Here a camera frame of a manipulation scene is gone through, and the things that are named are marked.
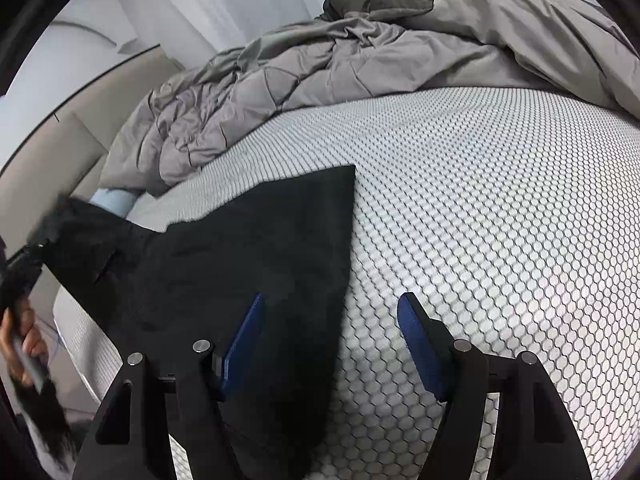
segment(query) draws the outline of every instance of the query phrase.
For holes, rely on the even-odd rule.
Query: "light blue cloth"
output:
[[[139,193],[126,191],[124,189],[100,188],[91,197],[89,203],[124,218],[129,214],[129,211],[131,211],[139,196]]]

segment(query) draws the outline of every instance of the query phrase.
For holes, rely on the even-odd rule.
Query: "crumpled blanket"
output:
[[[100,186],[158,196],[277,113],[426,88],[557,89],[640,118],[639,65],[582,0],[326,0],[320,18],[153,89]]]

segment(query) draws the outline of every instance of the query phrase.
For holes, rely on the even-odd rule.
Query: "black garment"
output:
[[[322,439],[332,390],[353,183],[353,166],[265,182],[165,234],[66,199],[36,240],[52,242],[45,263],[123,361],[142,352],[158,376],[173,374],[196,340],[227,348],[263,293],[266,322],[254,357],[221,410],[247,477],[300,478]]]

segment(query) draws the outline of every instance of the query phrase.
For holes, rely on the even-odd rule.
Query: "blue gripper pad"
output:
[[[255,343],[263,325],[264,296],[258,294],[223,359],[220,392],[225,399],[240,387],[242,375],[254,354]]]
[[[456,374],[449,330],[442,322],[427,316],[412,292],[406,292],[398,300],[398,324],[424,389],[440,402],[446,402]]]

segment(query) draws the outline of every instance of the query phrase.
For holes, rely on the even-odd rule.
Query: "bed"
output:
[[[558,92],[441,88],[273,118],[128,219],[163,231],[256,183],[356,165],[351,281],[337,384],[309,478],[414,478],[442,406],[396,323],[400,294],[485,352],[544,363],[594,479],[636,446],[640,130]],[[121,361],[64,290],[60,335],[96,399]],[[491,457],[489,396],[473,478]],[[190,478],[172,440],[180,478]]]

